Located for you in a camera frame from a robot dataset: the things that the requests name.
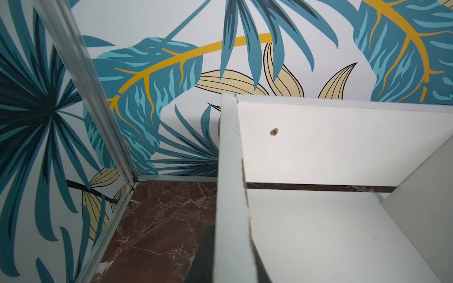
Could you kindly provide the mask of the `white wooden bookshelf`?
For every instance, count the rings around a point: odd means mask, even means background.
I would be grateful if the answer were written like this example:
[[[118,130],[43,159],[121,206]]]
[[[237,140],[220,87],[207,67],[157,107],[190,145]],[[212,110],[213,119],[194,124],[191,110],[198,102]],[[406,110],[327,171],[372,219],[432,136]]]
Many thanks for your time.
[[[450,283],[450,106],[223,94],[215,283]]]

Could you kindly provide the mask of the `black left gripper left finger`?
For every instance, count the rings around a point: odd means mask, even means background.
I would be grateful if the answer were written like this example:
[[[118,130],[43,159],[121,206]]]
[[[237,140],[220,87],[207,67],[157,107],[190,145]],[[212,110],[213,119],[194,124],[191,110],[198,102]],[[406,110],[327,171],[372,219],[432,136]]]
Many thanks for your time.
[[[198,252],[185,283],[212,283],[214,265],[215,225],[206,228]]]

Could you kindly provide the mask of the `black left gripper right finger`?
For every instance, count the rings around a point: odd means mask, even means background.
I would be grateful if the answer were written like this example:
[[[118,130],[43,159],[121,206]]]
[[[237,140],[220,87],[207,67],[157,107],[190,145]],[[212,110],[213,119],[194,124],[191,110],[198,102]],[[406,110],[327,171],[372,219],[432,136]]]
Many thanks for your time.
[[[272,280],[266,271],[264,263],[259,255],[259,252],[258,252],[257,247],[256,247],[255,243],[253,242],[253,240],[251,240],[251,245],[252,245],[252,251],[254,254],[254,259],[256,262],[258,283],[272,283]]]

